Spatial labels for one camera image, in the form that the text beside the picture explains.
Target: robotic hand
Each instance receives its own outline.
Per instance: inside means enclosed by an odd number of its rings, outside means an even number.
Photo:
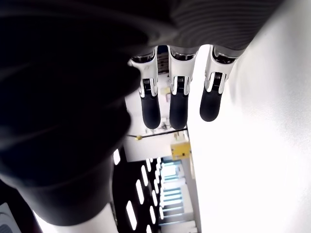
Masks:
[[[0,179],[57,232],[117,232],[112,154],[130,127],[124,97],[140,85],[144,122],[159,125],[156,47],[170,45],[178,129],[197,49],[214,45],[200,108],[212,121],[234,62],[281,2],[0,3]]]

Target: fluorescent light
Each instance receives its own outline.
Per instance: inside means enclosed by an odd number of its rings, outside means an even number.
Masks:
[[[156,223],[155,211],[152,205],[150,206],[150,217],[153,224]]]
[[[113,152],[113,160],[115,161],[115,165],[118,165],[118,163],[121,161],[118,149],[116,149],[115,152]]]
[[[151,172],[151,164],[150,164],[150,160],[149,159],[146,159],[146,164],[147,164],[148,172]]]
[[[137,190],[139,202],[140,202],[140,204],[142,205],[142,204],[144,203],[144,195],[143,195],[143,193],[142,193],[140,180],[137,180],[137,181],[136,181],[136,190]]]
[[[155,184],[155,192],[158,194],[159,193],[159,187],[157,186],[156,180],[154,180]]]
[[[181,203],[181,202],[182,202],[181,199],[178,199],[178,200],[169,200],[169,201],[164,202],[164,205],[174,205],[174,204],[179,204],[179,203]]]
[[[157,182],[157,183],[160,183],[159,176],[158,176],[158,174],[157,174],[156,172],[157,172],[157,171],[155,171],[155,179],[156,179],[156,182]]]
[[[148,185],[148,179],[147,179],[147,172],[146,172],[145,165],[141,166],[141,173],[142,173],[142,178],[144,180],[144,184],[145,184],[145,186],[147,186]]]
[[[165,195],[171,195],[171,194],[180,194],[180,189],[179,190],[174,190],[174,191],[166,191],[164,194]]]
[[[166,196],[166,197],[163,197],[164,200],[170,200],[170,199],[175,199],[175,198],[181,198],[181,194],[174,194],[172,196]]]
[[[156,192],[152,190],[152,199],[154,200],[155,206],[157,206]]]
[[[160,210],[160,217],[161,217],[161,219],[163,220],[164,214],[163,214],[163,209],[162,209],[161,206],[160,206],[159,210]]]
[[[136,217],[135,217],[135,214],[134,214],[134,210],[133,210],[133,206],[132,206],[132,203],[131,201],[129,200],[127,205],[126,205],[126,211],[127,211],[127,215],[130,219],[130,222],[131,222],[131,225],[132,225],[132,228],[133,228],[133,231],[136,229],[136,226],[137,226],[137,221],[136,221]]]
[[[147,225],[146,233],[152,233],[151,228],[149,225]]]

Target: white wall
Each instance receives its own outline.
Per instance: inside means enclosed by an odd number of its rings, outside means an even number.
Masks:
[[[265,28],[231,73],[218,118],[201,120],[208,48],[190,91],[203,233],[311,232],[311,1]]]

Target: yellow label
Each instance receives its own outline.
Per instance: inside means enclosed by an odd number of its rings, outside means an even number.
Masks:
[[[191,153],[190,142],[171,144],[173,160],[188,159]]]

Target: black fingertip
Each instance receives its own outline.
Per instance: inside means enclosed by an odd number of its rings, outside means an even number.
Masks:
[[[218,91],[212,90],[211,92],[207,92],[204,88],[200,106],[202,120],[211,122],[217,118],[221,99],[222,95]]]
[[[183,129],[188,120],[188,97],[181,92],[171,93],[170,124],[176,130]]]
[[[141,99],[142,118],[147,128],[156,129],[161,122],[158,95],[146,95]]]

